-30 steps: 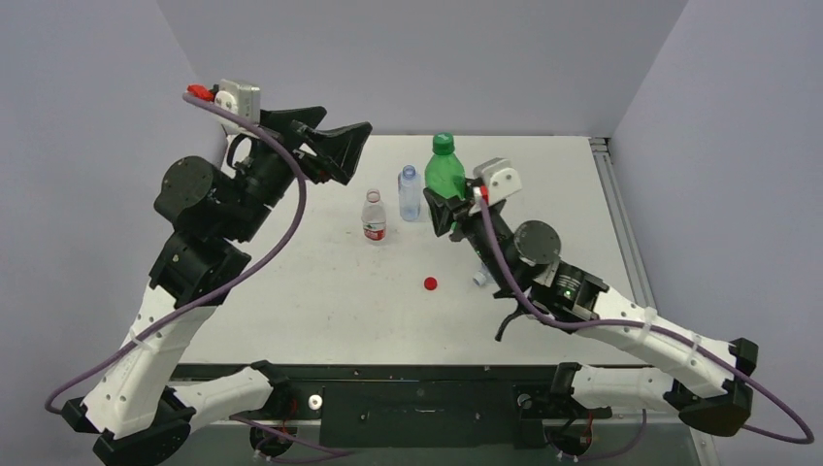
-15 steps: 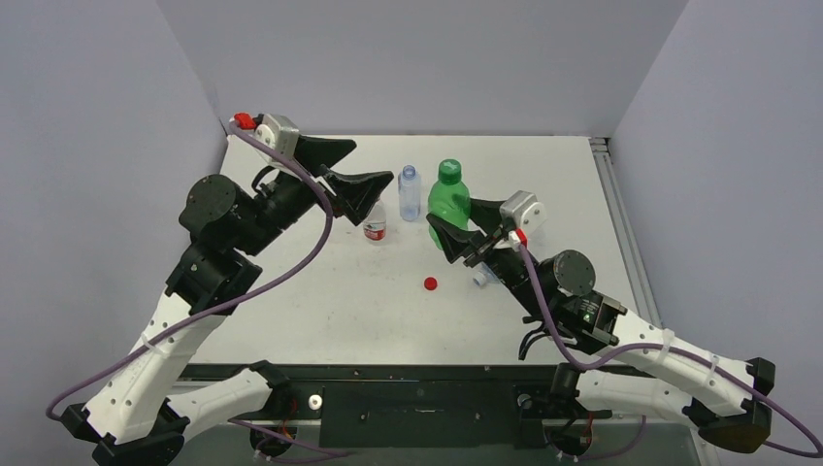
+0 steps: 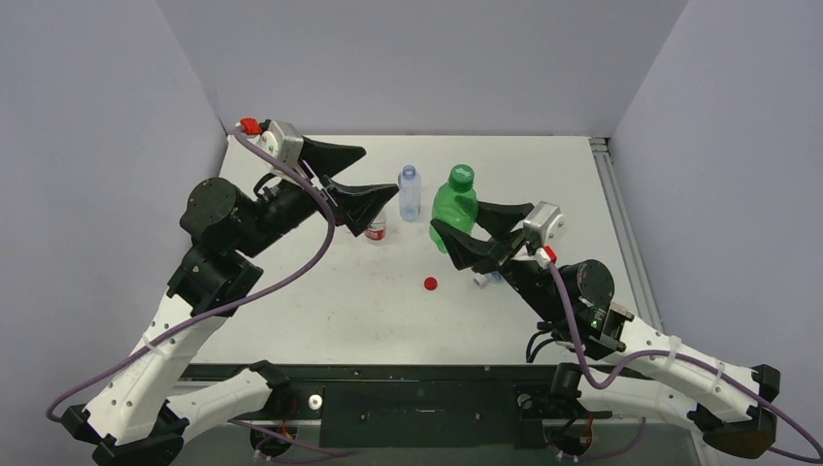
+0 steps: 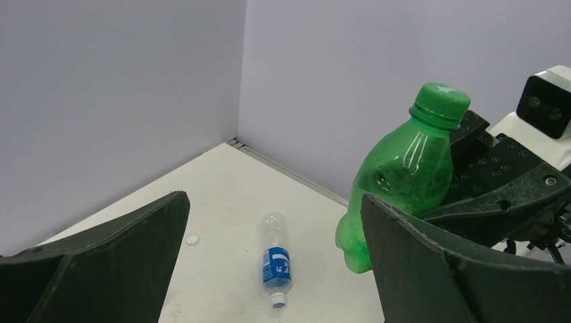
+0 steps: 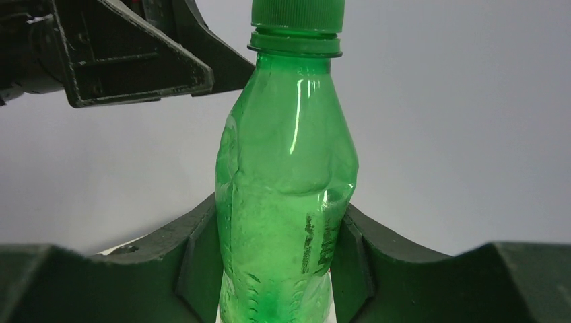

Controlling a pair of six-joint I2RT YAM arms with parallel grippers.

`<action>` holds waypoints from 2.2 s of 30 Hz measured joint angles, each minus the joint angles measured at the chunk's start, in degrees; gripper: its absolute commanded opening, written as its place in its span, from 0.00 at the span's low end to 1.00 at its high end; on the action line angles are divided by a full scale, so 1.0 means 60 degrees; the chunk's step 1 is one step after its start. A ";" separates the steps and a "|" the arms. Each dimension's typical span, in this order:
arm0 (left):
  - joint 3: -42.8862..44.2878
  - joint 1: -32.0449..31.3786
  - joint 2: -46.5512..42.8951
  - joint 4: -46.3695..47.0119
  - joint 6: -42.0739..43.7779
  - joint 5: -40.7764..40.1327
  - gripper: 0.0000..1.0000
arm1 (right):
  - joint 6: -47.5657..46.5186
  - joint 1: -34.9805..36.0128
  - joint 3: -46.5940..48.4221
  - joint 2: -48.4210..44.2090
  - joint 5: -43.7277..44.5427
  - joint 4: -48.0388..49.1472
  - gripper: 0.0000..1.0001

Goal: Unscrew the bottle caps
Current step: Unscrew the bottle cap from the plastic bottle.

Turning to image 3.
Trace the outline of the blue label small bottle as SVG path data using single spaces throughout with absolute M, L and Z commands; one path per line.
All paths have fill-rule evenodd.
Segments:
M 475 273 L 473 275 L 473 283 L 480 288 L 486 287 L 491 283 L 500 283 L 503 280 L 503 276 L 498 272 L 489 272 L 485 274 Z

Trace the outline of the red label clear bottle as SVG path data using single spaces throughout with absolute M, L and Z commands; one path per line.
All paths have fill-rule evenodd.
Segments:
M 364 235 L 367 239 L 379 242 L 382 241 L 386 236 L 387 231 L 387 217 L 384 210 L 381 210 L 376 217 L 371 221 L 369 226 L 364 232 Z

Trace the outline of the green plastic bottle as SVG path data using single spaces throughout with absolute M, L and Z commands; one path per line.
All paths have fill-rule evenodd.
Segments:
M 457 230 L 471 235 L 477 218 L 477 193 L 474 188 L 467 192 L 455 192 L 442 184 L 433 201 L 432 219 L 439 219 Z

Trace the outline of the clear bluish bottle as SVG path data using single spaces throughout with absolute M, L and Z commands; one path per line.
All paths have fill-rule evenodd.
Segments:
M 412 165 L 406 165 L 398 175 L 399 213 L 405 221 L 415 221 L 420 216 L 421 186 L 420 173 Z

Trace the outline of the green bottle cap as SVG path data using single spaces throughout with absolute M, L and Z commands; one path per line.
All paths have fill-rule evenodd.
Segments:
M 447 185 L 455 192 L 467 192 L 474 188 L 476 173 L 467 164 L 456 164 L 449 172 Z

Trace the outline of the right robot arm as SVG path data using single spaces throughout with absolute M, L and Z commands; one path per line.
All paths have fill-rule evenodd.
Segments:
M 568 230 L 557 205 L 480 202 L 475 238 L 441 218 L 431 228 L 455 268 L 496 273 L 536 313 L 539 328 L 576 357 L 547 389 L 549 406 L 654 417 L 699 433 L 710 447 L 756 459 L 776 439 L 779 372 L 727 363 L 684 344 L 615 300 L 615 280 L 596 259 L 560 264 Z

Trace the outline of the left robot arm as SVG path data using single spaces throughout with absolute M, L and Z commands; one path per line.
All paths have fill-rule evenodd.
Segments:
M 231 378 L 183 396 L 172 394 L 199 349 L 243 305 L 260 299 L 253 258 L 321 214 L 326 230 L 362 234 L 397 194 L 394 183 L 349 186 L 336 176 L 364 149 L 299 138 L 283 161 L 237 129 L 232 141 L 274 169 L 277 186 L 245 194 L 215 177 L 197 184 L 181 216 L 192 245 L 167 284 L 157 312 L 130 355 L 107 370 L 93 399 L 71 406 L 60 424 L 93 446 L 98 465 L 168 465 L 203 432 L 248 413 L 282 415 L 286 376 L 272 363 L 247 365 Z

